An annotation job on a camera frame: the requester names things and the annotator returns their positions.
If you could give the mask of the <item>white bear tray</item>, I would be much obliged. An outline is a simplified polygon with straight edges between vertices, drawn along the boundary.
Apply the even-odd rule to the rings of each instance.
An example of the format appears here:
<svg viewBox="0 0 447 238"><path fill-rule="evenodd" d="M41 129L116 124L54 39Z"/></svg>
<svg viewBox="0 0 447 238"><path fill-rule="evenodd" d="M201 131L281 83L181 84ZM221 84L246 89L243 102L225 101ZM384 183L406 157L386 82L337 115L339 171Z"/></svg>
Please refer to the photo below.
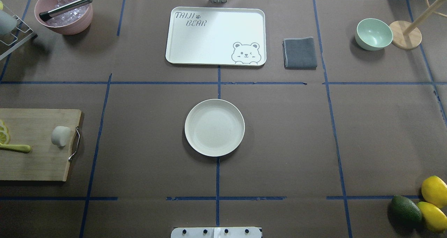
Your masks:
<svg viewBox="0 0 447 238"><path fill-rule="evenodd" d="M171 11L169 63L262 66L266 50L265 14L260 9L178 6Z"/></svg>

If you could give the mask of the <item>white round plate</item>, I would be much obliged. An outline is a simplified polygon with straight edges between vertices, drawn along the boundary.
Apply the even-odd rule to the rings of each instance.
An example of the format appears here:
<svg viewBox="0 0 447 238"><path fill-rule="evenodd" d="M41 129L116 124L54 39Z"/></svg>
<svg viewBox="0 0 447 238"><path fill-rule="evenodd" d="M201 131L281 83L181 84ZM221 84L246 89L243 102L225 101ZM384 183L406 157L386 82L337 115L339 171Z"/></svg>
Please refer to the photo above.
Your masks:
<svg viewBox="0 0 447 238"><path fill-rule="evenodd" d="M190 146L208 157L233 152L245 134L241 111L222 99L208 99L195 105L185 119L184 133Z"/></svg>

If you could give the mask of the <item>grey folded cloth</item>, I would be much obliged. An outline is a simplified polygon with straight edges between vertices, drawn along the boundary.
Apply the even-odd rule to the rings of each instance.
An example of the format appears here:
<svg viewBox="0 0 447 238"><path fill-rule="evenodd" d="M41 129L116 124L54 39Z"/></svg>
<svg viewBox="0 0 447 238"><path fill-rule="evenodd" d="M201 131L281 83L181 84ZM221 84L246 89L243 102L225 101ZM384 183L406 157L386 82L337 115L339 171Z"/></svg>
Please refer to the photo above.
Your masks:
<svg viewBox="0 0 447 238"><path fill-rule="evenodd" d="M317 58L313 37L283 40L284 67L287 69L316 69Z"/></svg>

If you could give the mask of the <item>green bowl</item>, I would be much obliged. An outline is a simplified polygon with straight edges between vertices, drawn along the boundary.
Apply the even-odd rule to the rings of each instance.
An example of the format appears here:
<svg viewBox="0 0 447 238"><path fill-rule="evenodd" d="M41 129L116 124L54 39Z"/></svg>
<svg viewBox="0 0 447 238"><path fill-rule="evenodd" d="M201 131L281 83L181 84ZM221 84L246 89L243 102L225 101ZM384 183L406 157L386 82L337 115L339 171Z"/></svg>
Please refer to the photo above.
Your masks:
<svg viewBox="0 0 447 238"><path fill-rule="evenodd" d="M392 43L393 32L385 22L366 18L357 24L354 37L364 50L378 51Z"/></svg>

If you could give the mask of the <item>wooden cutting board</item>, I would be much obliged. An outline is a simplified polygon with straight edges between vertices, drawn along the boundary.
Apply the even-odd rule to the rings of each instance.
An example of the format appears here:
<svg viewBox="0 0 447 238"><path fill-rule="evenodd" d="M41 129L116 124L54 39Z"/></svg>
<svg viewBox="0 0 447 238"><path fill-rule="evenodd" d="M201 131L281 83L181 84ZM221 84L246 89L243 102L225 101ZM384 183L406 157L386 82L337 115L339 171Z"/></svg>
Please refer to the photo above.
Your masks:
<svg viewBox="0 0 447 238"><path fill-rule="evenodd" d="M29 153L1 150L1 180L65 182L82 112L79 109L2 108L0 115L10 144L31 147ZM52 132L58 126L70 130L62 147L51 141Z"/></svg>

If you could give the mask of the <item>pink bowl with ice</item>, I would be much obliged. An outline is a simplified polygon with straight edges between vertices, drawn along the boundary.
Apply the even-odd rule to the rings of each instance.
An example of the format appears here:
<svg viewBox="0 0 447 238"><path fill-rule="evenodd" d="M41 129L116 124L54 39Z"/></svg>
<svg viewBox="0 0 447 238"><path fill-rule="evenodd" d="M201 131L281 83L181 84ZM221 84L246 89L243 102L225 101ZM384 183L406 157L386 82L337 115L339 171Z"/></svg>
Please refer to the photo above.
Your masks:
<svg viewBox="0 0 447 238"><path fill-rule="evenodd" d="M86 30L93 19L93 0L38 0L35 18L61 35L75 35Z"/></svg>

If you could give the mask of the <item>wooden mug tree stand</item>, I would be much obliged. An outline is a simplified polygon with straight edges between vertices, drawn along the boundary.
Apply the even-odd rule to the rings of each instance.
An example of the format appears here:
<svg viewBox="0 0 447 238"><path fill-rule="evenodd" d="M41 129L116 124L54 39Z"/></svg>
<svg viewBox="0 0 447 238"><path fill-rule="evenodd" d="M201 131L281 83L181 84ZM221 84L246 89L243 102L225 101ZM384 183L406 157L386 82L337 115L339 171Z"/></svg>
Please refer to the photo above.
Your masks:
<svg viewBox="0 0 447 238"><path fill-rule="evenodd" d="M418 29L428 17L436 13L442 17L446 17L445 14L438 12L437 10L446 2L446 0L436 0L432 5L426 1L427 9L420 15L414 22L407 21L394 21L389 27L393 34L392 43L401 49L412 50L418 47L422 41L422 33Z"/></svg>

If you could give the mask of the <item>metal tongs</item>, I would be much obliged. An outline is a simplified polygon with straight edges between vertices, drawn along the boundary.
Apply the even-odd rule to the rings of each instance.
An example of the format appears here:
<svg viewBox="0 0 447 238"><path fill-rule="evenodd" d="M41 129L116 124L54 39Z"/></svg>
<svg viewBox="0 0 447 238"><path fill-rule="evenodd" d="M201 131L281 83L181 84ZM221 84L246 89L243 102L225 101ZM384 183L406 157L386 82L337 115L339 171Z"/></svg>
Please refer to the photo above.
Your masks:
<svg viewBox="0 0 447 238"><path fill-rule="evenodd" d="M52 10L40 12L38 16L43 22L47 22L52 18L55 18L56 16L59 16L69 11L73 11L75 9L79 9L80 7L89 5L92 2L93 0L74 0L65 5L56 7Z"/></svg>

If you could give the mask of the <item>yellow-green plastic knife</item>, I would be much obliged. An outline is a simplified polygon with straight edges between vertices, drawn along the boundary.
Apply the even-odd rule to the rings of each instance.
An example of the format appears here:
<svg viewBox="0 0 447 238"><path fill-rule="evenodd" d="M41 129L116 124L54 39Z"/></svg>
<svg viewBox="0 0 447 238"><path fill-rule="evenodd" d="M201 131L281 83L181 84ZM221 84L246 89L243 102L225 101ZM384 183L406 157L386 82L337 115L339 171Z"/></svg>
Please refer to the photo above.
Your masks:
<svg viewBox="0 0 447 238"><path fill-rule="evenodd" d="M3 150L16 151L21 153L29 153L32 147L25 144L2 144L0 143L0 148Z"/></svg>

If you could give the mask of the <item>green avocado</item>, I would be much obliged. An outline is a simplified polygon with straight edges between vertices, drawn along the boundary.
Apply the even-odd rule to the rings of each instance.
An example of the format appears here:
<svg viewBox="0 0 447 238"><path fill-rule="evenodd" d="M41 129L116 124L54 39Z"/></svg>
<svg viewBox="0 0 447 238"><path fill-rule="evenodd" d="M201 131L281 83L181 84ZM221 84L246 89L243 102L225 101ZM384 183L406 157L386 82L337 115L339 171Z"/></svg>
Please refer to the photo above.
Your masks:
<svg viewBox="0 0 447 238"><path fill-rule="evenodd" d="M419 225L423 220L418 206L402 195L394 195L390 203L390 212L398 222L407 226Z"/></svg>

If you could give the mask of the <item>lemon slices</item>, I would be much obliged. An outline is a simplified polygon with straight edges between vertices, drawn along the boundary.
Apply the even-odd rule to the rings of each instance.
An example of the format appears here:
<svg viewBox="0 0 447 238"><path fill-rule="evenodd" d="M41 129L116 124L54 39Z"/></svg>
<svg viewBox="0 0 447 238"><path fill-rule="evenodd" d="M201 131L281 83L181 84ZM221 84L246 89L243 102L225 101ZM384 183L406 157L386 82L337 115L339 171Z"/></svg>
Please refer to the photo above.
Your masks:
<svg viewBox="0 0 447 238"><path fill-rule="evenodd" d="M10 142L9 130L3 120L0 120L0 142L1 144L8 144Z"/></svg>

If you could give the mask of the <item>yellow lemon upper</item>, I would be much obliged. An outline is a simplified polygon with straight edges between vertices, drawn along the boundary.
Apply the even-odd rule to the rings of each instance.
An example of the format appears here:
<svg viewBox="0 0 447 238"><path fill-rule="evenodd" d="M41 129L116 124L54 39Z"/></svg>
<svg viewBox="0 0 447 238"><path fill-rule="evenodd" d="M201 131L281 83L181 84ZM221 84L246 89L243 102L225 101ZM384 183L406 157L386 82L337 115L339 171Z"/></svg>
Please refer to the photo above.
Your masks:
<svg viewBox="0 0 447 238"><path fill-rule="evenodd" d="M447 185L438 176L429 176L425 179L420 190L426 202L438 208L447 205Z"/></svg>

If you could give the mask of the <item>yellow lemon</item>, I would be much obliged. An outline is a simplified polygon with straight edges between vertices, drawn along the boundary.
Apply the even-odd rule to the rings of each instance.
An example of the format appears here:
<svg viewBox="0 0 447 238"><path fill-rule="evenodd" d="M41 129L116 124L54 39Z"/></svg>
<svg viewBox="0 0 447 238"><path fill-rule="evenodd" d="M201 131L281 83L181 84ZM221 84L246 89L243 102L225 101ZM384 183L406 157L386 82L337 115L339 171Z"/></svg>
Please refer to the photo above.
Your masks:
<svg viewBox="0 0 447 238"><path fill-rule="evenodd" d="M438 208L447 205L447 185L438 176L429 176L425 179L420 190L426 202Z"/></svg>
<svg viewBox="0 0 447 238"><path fill-rule="evenodd" d="M428 202L418 202L426 228L433 233L444 233L447 229L447 217L437 206Z"/></svg>

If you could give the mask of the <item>grey-blue cup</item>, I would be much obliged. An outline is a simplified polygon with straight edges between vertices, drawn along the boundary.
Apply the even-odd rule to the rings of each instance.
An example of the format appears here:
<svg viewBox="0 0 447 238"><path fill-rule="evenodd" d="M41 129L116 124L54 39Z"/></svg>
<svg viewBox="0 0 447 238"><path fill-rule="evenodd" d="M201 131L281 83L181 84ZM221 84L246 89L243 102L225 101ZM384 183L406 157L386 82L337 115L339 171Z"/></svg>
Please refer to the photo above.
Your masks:
<svg viewBox="0 0 447 238"><path fill-rule="evenodd" d="M10 34L17 25L17 20L15 17L11 16L9 13L1 10L0 11L0 35Z"/></svg>

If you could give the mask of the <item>yellow lemon lower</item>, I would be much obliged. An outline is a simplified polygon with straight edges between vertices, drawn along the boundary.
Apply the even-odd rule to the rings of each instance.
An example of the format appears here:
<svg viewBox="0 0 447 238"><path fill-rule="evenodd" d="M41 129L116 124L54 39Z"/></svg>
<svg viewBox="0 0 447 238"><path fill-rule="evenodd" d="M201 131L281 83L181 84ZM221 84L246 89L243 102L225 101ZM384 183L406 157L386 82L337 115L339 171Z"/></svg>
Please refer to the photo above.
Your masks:
<svg viewBox="0 0 447 238"><path fill-rule="evenodd" d="M418 202L426 228L433 233L444 233L447 229L447 217L437 206L428 202Z"/></svg>

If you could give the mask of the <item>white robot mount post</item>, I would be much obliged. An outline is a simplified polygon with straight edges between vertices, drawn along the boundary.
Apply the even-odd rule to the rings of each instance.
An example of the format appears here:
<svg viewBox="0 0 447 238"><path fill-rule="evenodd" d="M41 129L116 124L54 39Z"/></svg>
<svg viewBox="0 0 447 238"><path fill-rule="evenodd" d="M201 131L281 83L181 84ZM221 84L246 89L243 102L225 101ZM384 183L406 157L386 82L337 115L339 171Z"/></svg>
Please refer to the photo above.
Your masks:
<svg viewBox="0 0 447 238"><path fill-rule="evenodd" d="M262 238L262 228L254 226L237 227L178 227L171 232L171 238Z"/></svg>

